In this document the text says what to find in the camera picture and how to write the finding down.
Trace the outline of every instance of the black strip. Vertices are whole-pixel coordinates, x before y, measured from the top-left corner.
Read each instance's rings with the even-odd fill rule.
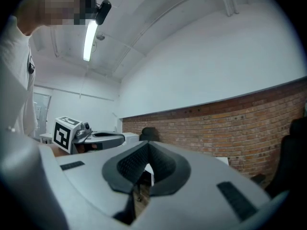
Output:
[[[222,182],[216,186],[241,221],[246,220],[257,212],[252,203],[231,182]]]
[[[76,167],[79,167],[81,165],[84,165],[84,163],[82,161],[76,161],[76,162],[73,162],[73,163],[67,163],[67,164],[63,164],[61,165],[61,169],[62,170],[69,170],[69,169],[72,169],[72,168],[76,168]]]

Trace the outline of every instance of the white cube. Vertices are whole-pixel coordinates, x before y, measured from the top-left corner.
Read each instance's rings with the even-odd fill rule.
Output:
[[[64,151],[71,153],[71,142],[77,130],[81,129],[81,121],[69,117],[58,117],[55,119],[52,143]]]

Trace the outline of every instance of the ceiling light fixture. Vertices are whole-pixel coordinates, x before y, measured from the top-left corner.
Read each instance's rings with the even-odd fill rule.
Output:
[[[112,5],[110,1],[104,0],[102,4],[96,8],[96,12],[94,14],[95,20],[91,20],[87,26],[85,42],[84,42],[83,60],[90,61],[93,41],[97,27],[99,25],[102,25],[102,23],[105,21],[105,18],[109,13],[111,7]]]
[[[83,51],[83,60],[85,61],[90,61],[93,41],[97,27],[98,25],[96,21],[90,21],[88,23],[86,36],[85,36],[84,51]]]

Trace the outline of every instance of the black rubber pad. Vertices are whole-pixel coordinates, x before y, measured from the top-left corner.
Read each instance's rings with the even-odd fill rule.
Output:
[[[148,163],[154,172],[150,197],[174,194],[191,174],[191,166],[183,156],[157,143],[143,141],[110,158],[102,168],[102,175],[114,191],[131,194],[133,185],[142,176]]]
[[[73,162],[73,163],[67,163],[67,164],[63,164],[61,165],[61,169],[62,170],[69,170],[69,169],[72,169],[72,168],[76,168],[78,166],[81,166],[81,165],[84,165],[84,163],[82,161],[76,161],[76,162]]]
[[[241,221],[246,220],[257,212],[252,203],[231,182],[219,183],[217,187]]]

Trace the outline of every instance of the cable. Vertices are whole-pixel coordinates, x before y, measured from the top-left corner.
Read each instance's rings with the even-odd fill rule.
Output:
[[[96,42],[96,41],[95,41],[95,45],[96,45],[96,48],[95,48],[94,51],[92,51],[92,53],[95,52],[95,51],[97,50],[97,42]]]

